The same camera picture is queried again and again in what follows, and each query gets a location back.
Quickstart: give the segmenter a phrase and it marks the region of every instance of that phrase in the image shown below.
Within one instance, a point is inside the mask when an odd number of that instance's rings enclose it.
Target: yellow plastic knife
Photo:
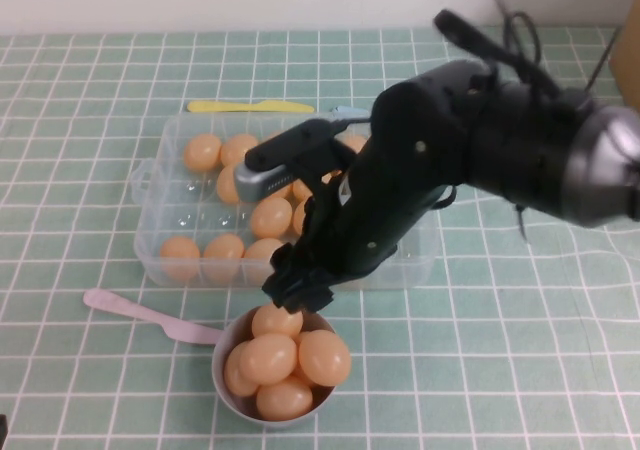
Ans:
[[[194,100],[189,102],[187,110],[192,113],[213,112],[281,112],[281,113],[314,113],[315,109],[302,103],[284,102],[281,100],[263,100],[258,103],[220,102],[216,100]]]

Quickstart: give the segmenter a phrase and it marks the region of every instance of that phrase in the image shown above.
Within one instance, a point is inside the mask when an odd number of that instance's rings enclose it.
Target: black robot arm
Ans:
[[[561,89],[535,61],[449,11],[435,24],[481,60],[453,61],[382,92],[359,154],[334,138],[354,122],[314,119],[255,147],[237,169],[244,200],[296,178],[313,193],[302,236],[271,259],[263,290],[277,306],[323,308],[331,286],[373,272],[425,212],[452,203],[461,184],[585,227],[638,219],[635,112]],[[514,67],[520,82],[503,82],[499,63]],[[332,170],[342,173],[323,183]],[[265,182],[269,190],[256,191]]]

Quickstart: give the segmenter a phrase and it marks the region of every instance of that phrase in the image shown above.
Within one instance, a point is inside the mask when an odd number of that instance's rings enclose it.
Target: cardboard box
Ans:
[[[609,60],[624,103],[640,112],[640,0],[634,0]]]

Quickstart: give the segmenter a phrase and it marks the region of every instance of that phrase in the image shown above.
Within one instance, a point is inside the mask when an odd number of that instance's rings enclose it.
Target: egg carton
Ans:
[[[221,168],[207,174],[193,174],[183,163],[183,150],[190,139],[202,133],[217,135],[223,143],[240,133],[254,135],[263,141],[275,132],[314,117],[337,118],[334,114],[185,113],[167,122],[156,158],[143,160],[130,176],[132,198],[142,206],[134,251],[155,284],[220,289],[228,286],[256,288],[262,284],[272,272],[270,264],[265,261],[213,258],[182,261],[159,256],[164,241],[176,235],[193,239],[201,252],[211,240],[224,233],[238,235],[245,248],[257,240],[249,225],[256,204],[229,205],[222,202],[216,193],[216,180]],[[369,125],[351,125],[341,136],[346,135],[368,137]],[[280,240],[294,242],[296,238],[290,229]],[[438,250],[437,242],[435,217],[433,212],[428,212],[399,242],[398,251],[375,272],[336,288],[400,289],[424,284]],[[181,265],[189,268],[197,265],[197,275],[189,282],[172,280],[169,274],[175,275],[175,269]],[[215,274],[230,277],[218,282],[207,277]]]

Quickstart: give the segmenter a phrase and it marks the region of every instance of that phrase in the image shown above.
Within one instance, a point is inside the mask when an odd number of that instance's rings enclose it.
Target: plastic egg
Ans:
[[[360,153],[364,144],[367,143],[367,139],[362,135],[349,135],[345,137],[342,142],[354,152]]]
[[[235,165],[224,167],[218,175],[218,182],[216,183],[216,192],[224,203],[234,205],[240,202],[238,192],[236,192],[236,183],[233,179],[233,169]]]
[[[304,202],[300,202],[296,207],[296,211],[293,212],[293,221],[291,223],[291,226],[293,227],[293,231],[296,232],[296,235],[298,236],[302,235],[302,224],[304,223],[305,216],[305,203],[307,203],[306,200]]]
[[[238,397],[249,397],[256,393],[258,384],[250,382],[240,374],[240,356],[249,342],[242,342],[231,350],[224,365],[224,383],[231,393]]]
[[[260,202],[251,214],[251,231],[258,238],[277,238],[291,224],[293,210],[284,198],[268,198]]]
[[[295,338],[302,329],[302,312],[291,314],[284,307],[267,303],[258,309],[251,322],[254,337],[266,333],[280,333]]]
[[[242,255],[244,243],[240,237],[232,233],[220,235],[207,245],[202,254],[205,259],[218,261],[203,262],[203,272],[212,282],[228,285],[238,273]]]
[[[342,339],[328,330],[314,330],[305,335],[298,349],[300,368],[318,385],[334,387],[351,372],[351,354]]]
[[[277,238],[263,238],[253,243],[244,253],[244,258],[252,260],[264,260],[268,262],[271,255],[282,246]],[[252,265],[247,268],[247,278],[252,285],[262,285],[269,275],[273,273],[271,265]]]
[[[192,138],[184,147],[184,165],[192,172],[210,172],[218,164],[222,143],[215,135],[204,133]]]
[[[311,196],[311,190],[307,187],[302,180],[296,180],[293,182],[293,196],[301,202],[304,202]]]
[[[329,183],[329,180],[331,180],[331,173],[327,173],[324,177],[322,177],[322,181],[324,183]],[[309,187],[307,187],[304,183],[302,183],[302,180],[296,180],[295,182],[293,182],[293,196],[296,197],[296,199],[298,199],[301,202],[304,202],[307,198],[309,198],[312,193],[311,190],[309,190]]]
[[[269,195],[268,197],[266,197],[264,200],[266,200],[267,198],[287,198],[290,194],[291,194],[291,189],[293,188],[293,184],[289,184],[286,187],[282,187],[280,190],[277,190],[275,192],[273,192],[271,195]]]
[[[240,163],[244,160],[246,153],[256,145],[258,145],[258,139],[253,135],[248,133],[235,135],[222,145],[220,160],[225,167]]]
[[[256,396],[256,406],[258,413],[265,420],[293,420],[311,411],[313,394],[299,378],[290,376],[274,385],[260,387]]]
[[[240,374],[258,385],[273,385],[291,375],[298,362],[296,343],[286,335],[267,333],[249,341],[240,355]]]
[[[160,247],[162,258],[177,260],[163,264],[163,269],[173,281],[187,283],[198,275],[198,259],[200,249],[188,237],[175,236],[168,238]]]
[[[298,346],[298,351],[300,351],[300,342],[302,341],[303,337],[308,333],[309,332],[300,332],[298,335],[293,337],[293,341],[296,342],[296,345]],[[296,368],[293,370],[291,375],[293,375],[294,377],[298,377],[308,387],[315,387],[317,385],[316,382],[311,380],[304,373],[304,371],[302,370],[302,367],[300,366],[300,360],[299,359],[298,359],[298,364],[296,365]]]

